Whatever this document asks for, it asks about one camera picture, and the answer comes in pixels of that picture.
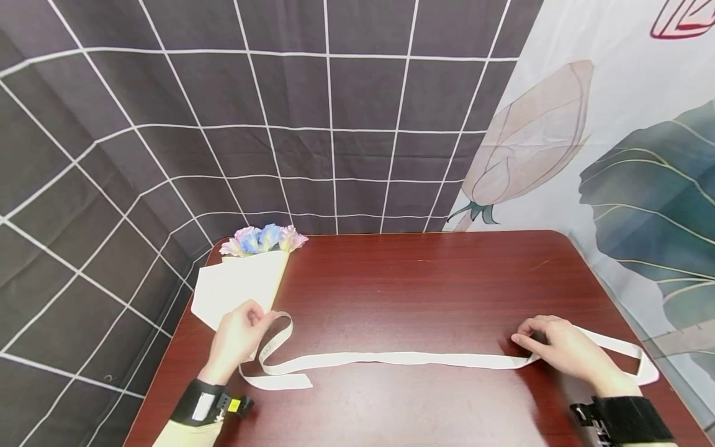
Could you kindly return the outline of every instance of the white ribbon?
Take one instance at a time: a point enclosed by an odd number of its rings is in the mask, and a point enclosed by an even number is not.
[[[433,354],[414,352],[330,353],[304,355],[303,357],[294,358],[280,365],[266,365],[265,361],[293,334],[293,319],[291,316],[286,312],[278,312],[277,315],[278,317],[288,317],[290,324],[266,343],[258,354],[258,363],[261,369],[263,369],[263,372],[267,375],[245,376],[241,367],[239,367],[241,376],[243,376],[250,385],[262,390],[300,390],[312,388],[312,383],[307,375],[293,373],[301,370],[347,365],[348,363],[379,362],[393,365],[426,365],[434,363],[438,365],[462,366],[465,368],[519,369],[539,360],[539,356],[536,354],[526,358],[493,354]],[[578,329],[602,348],[607,348],[617,353],[627,355],[628,357],[639,359],[641,364],[638,367],[636,375],[628,373],[638,385],[648,385],[658,380],[658,369],[640,346],[606,337],[605,335],[597,334],[583,328]]]

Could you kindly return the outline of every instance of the red logo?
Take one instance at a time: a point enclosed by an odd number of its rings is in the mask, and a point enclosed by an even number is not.
[[[715,0],[667,0],[651,28],[655,39],[688,39],[715,26]]]

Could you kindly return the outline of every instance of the paper cone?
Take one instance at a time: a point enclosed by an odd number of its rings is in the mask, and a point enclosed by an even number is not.
[[[211,329],[221,318],[254,300],[268,312],[283,278],[290,253],[274,251],[249,257],[224,257],[223,263],[199,270],[191,311]]]

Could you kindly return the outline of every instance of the left hand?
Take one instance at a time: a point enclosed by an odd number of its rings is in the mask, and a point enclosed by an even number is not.
[[[238,365],[258,348],[274,319],[274,312],[264,313],[254,300],[224,315],[211,342],[209,361],[197,378],[210,385],[226,385]]]

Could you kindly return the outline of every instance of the hand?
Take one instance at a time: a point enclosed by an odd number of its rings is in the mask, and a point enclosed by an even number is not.
[[[539,332],[548,344],[531,338]],[[590,383],[602,398],[615,396],[642,396],[640,388],[576,326],[562,318],[538,315],[529,318],[511,336],[511,340],[535,353],[562,373]]]
[[[224,315],[211,342],[209,361],[198,379],[210,385],[226,385],[238,365],[258,348],[274,319],[273,312],[264,313],[254,300]]]

